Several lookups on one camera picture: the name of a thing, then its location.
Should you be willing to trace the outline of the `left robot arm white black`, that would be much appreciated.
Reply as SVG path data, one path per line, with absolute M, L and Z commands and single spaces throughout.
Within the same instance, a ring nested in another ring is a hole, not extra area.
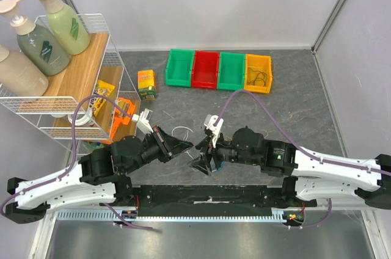
M 192 146 L 158 126 L 143 139 L 126 136 L 43 178 L 9 179 L 11 198 L 1 205 L 1 215 L 17 224 L 28 224 L 62 208 L 105 203 L 134 206 L 137 199 L 129 174 L 156 159 L 166 163 Z

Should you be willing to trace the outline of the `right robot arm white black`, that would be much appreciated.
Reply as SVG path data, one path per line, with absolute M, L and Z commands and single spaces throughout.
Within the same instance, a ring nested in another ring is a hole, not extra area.
M 190 167 L 210 175 L 224 162 L 259 166 L 272 177 L 282 177 L 281 202 L 294 206 L 315 199 L 363 200 L 367 206 L 390 209 L 390 156 L 352 159 L 296 148 L 293 144 L 265 139 L 248 127 L 231 140 L 206 130 L 196 145 L 200 155 Z

